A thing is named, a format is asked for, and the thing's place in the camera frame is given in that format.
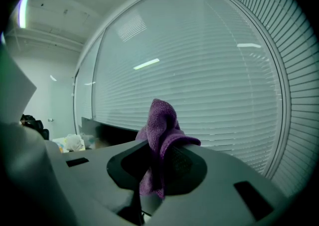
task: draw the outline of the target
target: purple towel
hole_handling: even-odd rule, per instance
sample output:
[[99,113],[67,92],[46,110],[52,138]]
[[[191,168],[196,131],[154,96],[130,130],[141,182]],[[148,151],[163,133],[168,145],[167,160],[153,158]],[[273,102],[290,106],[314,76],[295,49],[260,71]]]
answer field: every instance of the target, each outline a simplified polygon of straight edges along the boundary
[[179,128],[174,108],[159,99],[153,100],[146,126],[136,136],[136,140],[145,139],[149,141],[153,161],[140,182],[140,194],[156,192],[164,198],[163,162],[167,149],[176,142],[200,145],[200,141],[185,136]]

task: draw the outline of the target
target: horizontal blinds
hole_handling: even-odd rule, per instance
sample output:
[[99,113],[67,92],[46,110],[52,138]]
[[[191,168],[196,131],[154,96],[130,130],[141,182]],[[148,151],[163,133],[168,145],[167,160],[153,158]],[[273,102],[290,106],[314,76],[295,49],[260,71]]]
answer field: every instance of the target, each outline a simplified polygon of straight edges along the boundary
[[97,38],[85,56],[76,79],[76,124],[82,127],[82,117],[92,119],[93,72],[102,35]]
[[154,98],[182,130],[263,172],[281,124],[281,91],[257,30],[225,0],[143,0],[106,30],[94,119],[140,129]]
[[267,29],[288,74],[292,117],[288,142],[273,181],[286,195],[307,182],[319,150],[319,47],[295,0],[239,0]]

